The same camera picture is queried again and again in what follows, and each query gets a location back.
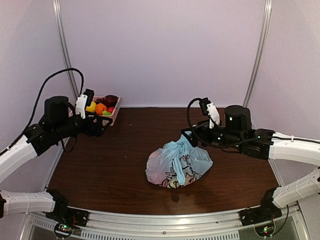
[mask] metal frame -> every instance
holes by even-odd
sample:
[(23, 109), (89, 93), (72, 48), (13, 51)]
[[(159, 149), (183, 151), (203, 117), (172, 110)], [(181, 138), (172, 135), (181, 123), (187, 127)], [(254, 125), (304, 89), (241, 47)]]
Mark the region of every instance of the metal frame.
[[(70, 56), (69, 56), (69, 52), (68, 52), (64, 24), (63, 24), (63, 20), (62, 20), (61, 9), (60, 9), (60, 0), (53, 0), (53, 12), (54, 12), (57, 31), (58, 31), (58, 35), (59, 35), (64, 65), (66, 68), (71, 68), (72, 66), (71, 66)], [(77, 87), (77, 83), (75, 81), (74, 73), (72, 71), (68, 71), (67, 75), (68, 75), (72, 94), (74, 96), (74, 99), (76, 100), (77, 97), (80, 95), (80, 93), (78, 91), (78, 87)]]
[(262, 26), (260, 32), (260, 39), (258, 43), (258, 49), (256, 51), (255, 61), (251, 73), (251, 78), (249, 82), (249, 86), (245, 95), (245, 99), (243, 102), (243, 106), (246, 108), (249, 104), (251, 99), (254, 86), (258, 77), (259, 68), (263, 58), (263, 52), (266, 46), (268, 32), (270, 28), (270, 21), (271, 21), (271, 13), (272, 13), (272, 0), (265, 0), (264, 4), (264, 11), (263, 11), (263, 18), (262, 18)]
[[(239, 230), (252, 228), (242, 227), (238, 210), (188, 215), (131, 215), (109, 212), (90, 211), (87, 227), (75, 232), (81, 239), (206, 239), (209, 236), (236, 234)], [(284, 219), (287, 209), (282, 210)], [(289, 216), (300, 240), (309, 240), (308, 230), (298, 204), (291, 205)], [(32, 213), (26, 220), (20, 240), (28, 240), (33, 226), (53, 230), (56, 222), (45, 217), (44, 213)]]

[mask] red apple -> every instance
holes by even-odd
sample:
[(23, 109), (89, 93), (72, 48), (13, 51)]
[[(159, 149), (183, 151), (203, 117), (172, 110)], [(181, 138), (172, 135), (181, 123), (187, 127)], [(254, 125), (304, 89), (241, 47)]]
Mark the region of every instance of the red apple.
[(112, 113), (113, 111), (115, 110), (115, 107), (114, 106), (110, 106), (110, 107), (108, 107), (108, 112), (109, 113)]

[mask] yellow lemon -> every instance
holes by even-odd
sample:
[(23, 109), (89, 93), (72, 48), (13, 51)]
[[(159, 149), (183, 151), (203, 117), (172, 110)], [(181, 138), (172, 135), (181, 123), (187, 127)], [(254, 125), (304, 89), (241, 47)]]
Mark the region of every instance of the yellow lemon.
[(96, 106), (97, 106), (97, 104), (96, 104), (94, 101), (92, 101), (92, 102), (91, 102), (91, 105), (90, 105), (90, 106), (87, 106), (87, 107), (85, 108), (85, 110), (86, 110), (87, 112), (94, 113), (94, 112), (96, 111)]

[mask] cable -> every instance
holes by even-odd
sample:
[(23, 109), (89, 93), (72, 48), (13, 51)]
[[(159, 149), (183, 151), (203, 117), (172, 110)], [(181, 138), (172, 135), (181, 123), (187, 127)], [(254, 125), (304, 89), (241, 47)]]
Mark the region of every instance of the cable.
[(63, 151), (64, 151), (65, 153), (69, 154), (69, 153), (71, 153), (71, 152), (75, 149), (76, 144), (77, 144), (77, 141), (78, 141), (78, 136), (76, 135), (76, 136), (74, 137), (74, 139), (75, 139), (74, 146), (72, 146), (72, 148), (71, 148), (69, 151), (66, 150), (66, 145), (65, 145), (64, 140), (63, 140), (63, 139), (61, 140), (61, 146), (62, 146), (62, 149), (63, 149)]
[(284, 226), (285, 226), (285, 224), (286, 224), (286, 222), (287, 222), (287, 220), (288, 220), (288, 217), (289, 217), (289, 206), (287, 205), (287, 206), (286, 206), (286, 217), (285, 217), (285, 220), (284, 220), (282, 226), (279, 228), (279, 230), (276, 231), (274, 234), (272, 234), (272, 237), (273, 237), (274, 235), (278, 234), (278, 233), (284, 228)]
[(227, 154), (239, 154), (240, 153), (239, 151), (228, 151), (228, 150), (224, 150), (223, 148), (220, 148), (220, 150), (224, 153), (227, 153)]
[(304, 138), (299, 138), (299, 137), (279, 137), (279, 136), (273, 136), (273, 139), (280, 139), (280, 140), (293, 140), (293, 141), (302, 141), (302, 142), (309, 142), (309, 143), (314, 143), (314, 144), (320, 144), (320, 141), (317, 140), (312, 140), (312, 139), (304, 139)]
[(42, 86), (41, 86), (41, 88), (40, 88), (40, 90), (39, 90), (38, 96), (36, 97), (36, 100), (35, 100), (35, 103), (34, 103), (34, 106), (33, 106), (32, 114), (31, 114), (31, 117), (30, 117), (29, 122), (27, 123), (27, 125), (25, 126), (25, 128), (23, 129), (23, 131), (20, 133), (20, 135), (19, 135), (7, 148), (5, 148), (2, 152), (0, 152), (0, 156), (3, 155), (5, 152), (7, 152), (10, 148), (12, 148), (12, 146), (15, 145), (15, 144), (19, 141), (19, 139), (25, 134), (25, 131), (28, 129), (28, 127), (30, 127), (30, 124), (32, 123), (32, 121), (33, 121), (33, 119), (34, 119), (34, 116), (35, 116), (35, 113), (36, 113), (36, 108), (37, 108), (37, 105), (38, 105), (38, 102), (39, 102), (41, 93), (42, 93), (42, 91), (43, 91), (46, 83), (47, 83), (50, 79), (52, 79), (54, 76), (56, 76), (56, 75), (58, 75), (58, 74), (61, 74), (61, 73), (64, 73), (64, 72), (68, 72), (68, 71), (75, 71), (75, 72), (77, 72), (77, 73), (81, 76), (80, 94), (82, 93), (85, 80), (84, 80), (84, 75), (83, 75), (82, 72), (79, 71), (78, 69), (73, 68), (73, 67), (70, 67), (70, 68), (66, 68), (66, 69), (57, 71), (57, 72), (51, 74), (50, 76), (48, 76), (48, 77), (46, 78), (46, 80), (44, 80), (44, 82), (43, 82), (43, 84), (42, 84)]
[(193, 135), (202, 144), (205, 144), (205, 145), (207, 145), (209, 147), (213, 147), (213, 148), (216, 148), (216, 149), (227, 149), (227, 148), (232, 148), (232, 147), (235, 147), (237, 145), (241, 145), (241, 144), (245, 144), (245, 143), (251, 143), (251, 142), (257, 142), (257, 141), (261, 141), (261, 140), (265, 140), (265, 139), (270, 139), (270, 137), (269, 138), (248, 138), (248, 139), (245, 139), (245, 140), (242, 140), (242, 141), (239, 141), (239, 142), (235, 142), (235, 143), (232, 143), (232, 144), (229, 144), (229, 145), (224, 145), (224, 146), (211, 144), (210, 142), (202, 140), (199, 137), (199, 135), (196, 133), (195, 128), (192, 126), (191, 121), (190, 121), (190, 108), (191, 108), (191, 105), (196, 101), (200, 102), (200, 101), (202, 101), (202, 99), (197, 97), (197, 98), (192, 99), (191, 102), (189, 102), (189, 104), (188, 104), (188, 106), (186, 108), (186, 121), (187, 121), (187, 123), (189, 125), (189, 128), (190, 128), (191, 132), (193, 133)]
[(213, 122), (213, 125), (216, 126), (216, 122), (212, 119), (211, 115), (208, 115), (208, 117), (210, 118), (210, 120)]

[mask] printed plastic bag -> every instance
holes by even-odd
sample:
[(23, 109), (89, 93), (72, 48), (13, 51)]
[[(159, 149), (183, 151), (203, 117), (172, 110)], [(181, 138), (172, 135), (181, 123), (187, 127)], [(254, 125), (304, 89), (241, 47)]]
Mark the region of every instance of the printed plastic bag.
[(145, 174), (149, 182), (169, 189), (182, 188), (199, 180), (213, 162), (206, 150), (193, 147), (185, 136), (151, 153)]

